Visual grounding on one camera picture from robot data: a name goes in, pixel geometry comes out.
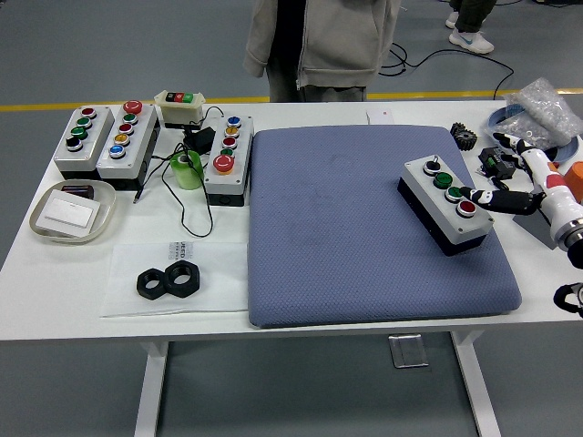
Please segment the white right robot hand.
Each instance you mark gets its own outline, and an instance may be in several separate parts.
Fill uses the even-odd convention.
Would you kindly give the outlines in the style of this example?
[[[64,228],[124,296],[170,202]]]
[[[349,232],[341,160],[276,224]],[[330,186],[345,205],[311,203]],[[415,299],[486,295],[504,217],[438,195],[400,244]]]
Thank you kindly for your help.
[[[498,213],[527,216],[541,209],[550,222],[550,237],[558,246],[568,251],[581,245],[582,205],[576,201],[555,165],[542,150],[519,137],[496,132],[494,138],[522,158],[535,191],[487,191],[461,187],[461,195],[485,210]]]

